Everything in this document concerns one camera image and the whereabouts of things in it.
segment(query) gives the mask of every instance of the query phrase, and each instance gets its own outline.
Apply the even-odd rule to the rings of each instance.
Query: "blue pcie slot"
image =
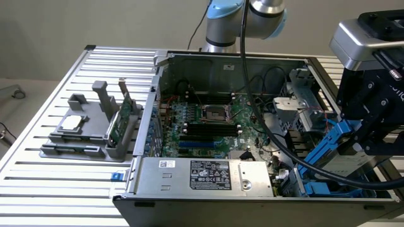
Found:
[[[186,148],[214,148],[214,143],[213,142],[180,142],[178,147],[186,147]]]

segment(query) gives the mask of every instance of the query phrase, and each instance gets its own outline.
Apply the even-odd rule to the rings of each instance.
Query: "floor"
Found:
[[[10,96],[0,97],[0,122],[5,124],[12,134],[18,136],[58,81],[0,79],[0,88],[13,84],[18,84],[22,87],[26,97],[24,99],[14,99]],[[0,158],[6,150],[8,147],[0,144]]]

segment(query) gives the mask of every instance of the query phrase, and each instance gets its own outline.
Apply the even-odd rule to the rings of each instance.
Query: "power supply label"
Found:
[[[193,190],[232,190],[228,162],[190,161],[189,187]]]

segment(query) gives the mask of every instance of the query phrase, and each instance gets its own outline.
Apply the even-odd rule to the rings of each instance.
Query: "gray wall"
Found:
[[[184,49],[206,0],[0,0],[0,78],[60,80],[86,44]],[[330,55],[337,22],[404,0],[285,0],[281,35],[248,52]],[[205,23],[192,49],[204,43]]]

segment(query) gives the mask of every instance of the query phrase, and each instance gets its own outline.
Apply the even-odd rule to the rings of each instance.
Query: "aluminum workbench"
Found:
[[[106,81],[108,94],[121,102],[117,82],[125,77],[130,97],[144,104],[154,76],[154,52],[97,46],[81,53],[0,161],[0,226],[128,226],[109,198],[122,191],[124,183],[109,179],[112,172],[130,166],[133,142],[122,163],[41,158],[38,148],[68,110],[70,95],[97,100],[92,91],[96,80]],[[344,69],[338,60],[322,56],[318,61],[338,85]],[[393,157],[392,162],[402,172],[404,160]],[[390,226],[400,226],[400,220],[402,216]]]

